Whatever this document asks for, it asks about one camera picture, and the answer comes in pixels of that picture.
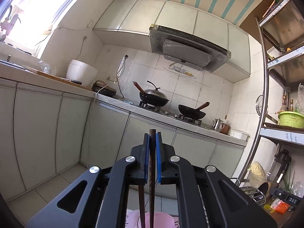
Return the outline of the dark brown chopstick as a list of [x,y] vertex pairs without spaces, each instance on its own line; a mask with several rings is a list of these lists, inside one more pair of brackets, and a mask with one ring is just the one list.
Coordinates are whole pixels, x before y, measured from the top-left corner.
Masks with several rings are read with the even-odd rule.
[[154,228],[156,130],[149,130],[149,227]]
[[138,186],[139,191],[139,211],[141,228],[145,228],[145,199],[144,199],[144,186]]

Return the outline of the orange packet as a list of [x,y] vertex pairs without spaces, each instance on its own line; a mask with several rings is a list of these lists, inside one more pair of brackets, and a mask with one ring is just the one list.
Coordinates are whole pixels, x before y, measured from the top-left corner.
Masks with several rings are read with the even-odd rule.
[[271,204],[271,209],[273,209],[274,211],[280,213],[280,214],[285,214],[287,212],[287,210],[289,209],[290,205],[283,202],[280,199],[275,199],[272,204]]

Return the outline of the black blender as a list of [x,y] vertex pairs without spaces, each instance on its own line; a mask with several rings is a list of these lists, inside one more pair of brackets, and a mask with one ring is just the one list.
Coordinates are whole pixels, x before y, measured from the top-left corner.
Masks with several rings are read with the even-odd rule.
[[291,159],[289,151],[286,149],[282,149],[275,154],[269,171],[269,180],[271,182],[279,184],[282,181],[289,168]]

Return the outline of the brown ceramic pot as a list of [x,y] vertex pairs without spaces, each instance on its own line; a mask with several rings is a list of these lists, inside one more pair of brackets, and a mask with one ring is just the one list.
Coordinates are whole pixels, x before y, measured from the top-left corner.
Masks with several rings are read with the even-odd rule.
[[222,134],[228,134],[229,130],[230,130],[230,125],[228,125],[226,123],[223,123],[222,124],[222,129],[220,130],[220,132]]

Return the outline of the green plastic basket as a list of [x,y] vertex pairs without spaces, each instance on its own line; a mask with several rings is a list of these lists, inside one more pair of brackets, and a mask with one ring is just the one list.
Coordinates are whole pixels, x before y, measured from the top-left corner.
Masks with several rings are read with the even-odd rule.
[[293,128],[304,127],[304,116],[297,112],[283,111],[278,114],[279,124]]

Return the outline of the small steel kettle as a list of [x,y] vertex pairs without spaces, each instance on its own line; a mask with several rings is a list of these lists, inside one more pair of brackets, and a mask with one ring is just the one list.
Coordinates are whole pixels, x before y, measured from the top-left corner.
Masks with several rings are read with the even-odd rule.
[[214,120],[212,127],[213,127],[213,130],[215,130],[217,132],[221,132],[221,130],[223,129],[224,126],[225,126],[224,122],[220,118],[217,118]]

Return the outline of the open black wok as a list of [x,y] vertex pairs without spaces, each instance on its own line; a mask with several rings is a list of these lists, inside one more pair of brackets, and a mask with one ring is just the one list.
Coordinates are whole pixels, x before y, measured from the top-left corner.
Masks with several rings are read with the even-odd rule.
[[196,109],[179,104],[178,110],[184,117],[190,118],[192,120],[201,120],[206,116],[206,113],[202,112],[201,110],[208,107],[209,104],[210,102],[205,102]]

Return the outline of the black electric appliance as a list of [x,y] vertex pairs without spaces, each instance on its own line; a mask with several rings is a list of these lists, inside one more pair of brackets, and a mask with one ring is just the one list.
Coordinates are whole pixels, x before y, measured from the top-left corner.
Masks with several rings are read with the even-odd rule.
[[92,85],[92,91],[108,97],[114,97],[116,95],[116,89],[109,87],[102,80],[97,80],[94,82]]

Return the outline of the lidded black wok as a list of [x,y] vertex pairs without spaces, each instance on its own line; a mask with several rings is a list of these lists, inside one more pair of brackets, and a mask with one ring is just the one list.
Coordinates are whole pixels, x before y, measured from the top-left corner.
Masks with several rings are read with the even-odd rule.
[[140,99],[142,103],[148,105],[154,105],[156,107],[165,106],[169,102],[167,96],[164,93],[160,92],[159,91],[160,88],[157,88],[151,81],[147,81],[147,82],[152,84],[154,86],[154,89],[144,90],[136,81],[133,82],[134,86],[140,92]]

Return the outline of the white rice cooker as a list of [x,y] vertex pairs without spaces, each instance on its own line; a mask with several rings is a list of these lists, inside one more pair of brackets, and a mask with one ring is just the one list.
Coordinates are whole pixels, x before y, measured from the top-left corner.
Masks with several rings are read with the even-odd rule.
[[66,79],[79,81],[83,86],[90,86],[97,72],[97,69],[84,62],[72,60],[67,68]]

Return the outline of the range hood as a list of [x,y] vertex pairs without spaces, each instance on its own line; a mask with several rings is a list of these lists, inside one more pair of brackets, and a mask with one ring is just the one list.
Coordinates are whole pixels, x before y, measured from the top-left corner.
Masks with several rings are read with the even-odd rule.
[[231,58],[231,52],[219,45],[165,26],[152,24],[149,37],[153,53],[199,71],[212,73]]

